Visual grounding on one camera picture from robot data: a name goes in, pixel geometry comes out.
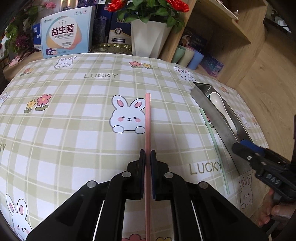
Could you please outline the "person's right hand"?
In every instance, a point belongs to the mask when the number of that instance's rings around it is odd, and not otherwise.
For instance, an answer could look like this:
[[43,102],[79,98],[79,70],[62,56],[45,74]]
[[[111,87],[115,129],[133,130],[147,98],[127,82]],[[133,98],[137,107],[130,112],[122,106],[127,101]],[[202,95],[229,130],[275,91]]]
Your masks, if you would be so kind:
[[274,191],[270,189],[263,199],[262,207],[257,218],[258,226],[267,224],[271,216],[290,219],[295,211],[295,204],[275,204]]

